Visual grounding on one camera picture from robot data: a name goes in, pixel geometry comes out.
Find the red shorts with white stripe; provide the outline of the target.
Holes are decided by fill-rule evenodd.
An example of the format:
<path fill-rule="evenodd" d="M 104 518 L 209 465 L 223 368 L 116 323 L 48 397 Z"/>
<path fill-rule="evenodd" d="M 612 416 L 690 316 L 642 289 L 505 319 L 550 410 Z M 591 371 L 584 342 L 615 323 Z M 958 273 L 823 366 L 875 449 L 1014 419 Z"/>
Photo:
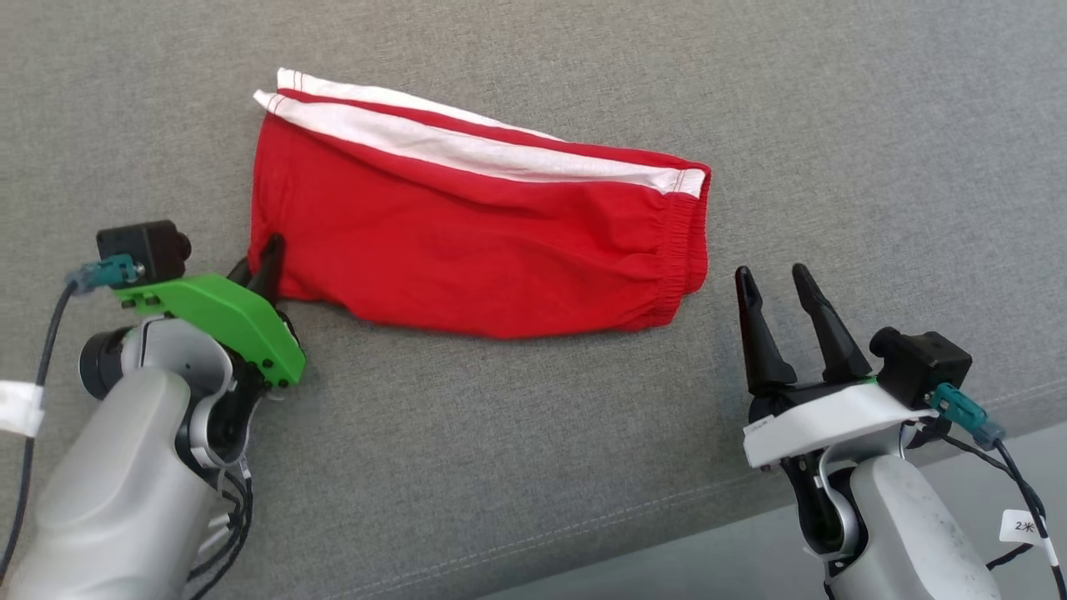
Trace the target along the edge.
<path fill-rule="evenodd" d="M 713 172 L 281 68 L 258 90 L 248 260 L 371 323 L 498 340 L 671 323 L 708 277 Z"/>

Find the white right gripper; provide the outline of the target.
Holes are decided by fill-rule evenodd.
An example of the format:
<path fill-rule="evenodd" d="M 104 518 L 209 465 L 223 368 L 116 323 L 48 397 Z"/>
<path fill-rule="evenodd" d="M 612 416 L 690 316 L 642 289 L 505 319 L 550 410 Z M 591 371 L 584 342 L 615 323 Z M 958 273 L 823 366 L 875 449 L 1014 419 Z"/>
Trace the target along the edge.
<path fill-rule="evenodd" d="M 824 383 L 866 379 L 872 372 L 867 358 L 805 263 L 794 263 L 792 277 L 819 342 Z M 904 430 L 922 419 L 937 417 L 931 407 L 907 407 L 873 382 L 781 390 L 797 382 L 796 372 L 780 354 L 751 270 L 737 268 L 734 281 L 744 372 L 748 391 L 754 396 L 749 424 L 743 429 L 748 465 L 771 465 L 816 451 L 827 452 L 830 463 L 899 456 L 908 440 Z"/>

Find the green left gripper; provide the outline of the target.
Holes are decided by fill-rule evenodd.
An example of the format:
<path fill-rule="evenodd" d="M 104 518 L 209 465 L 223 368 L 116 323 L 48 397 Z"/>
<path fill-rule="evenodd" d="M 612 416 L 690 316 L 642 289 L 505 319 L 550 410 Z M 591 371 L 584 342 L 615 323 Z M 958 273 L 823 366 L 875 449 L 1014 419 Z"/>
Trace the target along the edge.
<path fill-rule="evenodd" d="M 235 358 L 272 386 L 301 383 L 306 357 L 278 311 L 286 243 L 272 234 L 252 273 L 241 258 L 225 277 L 184 277 L 115 290 L 122 304 L 145 316 L 123 340 L 123 376 L 141 368 L 175 373 L 194 390 L 235 388 Z"/>

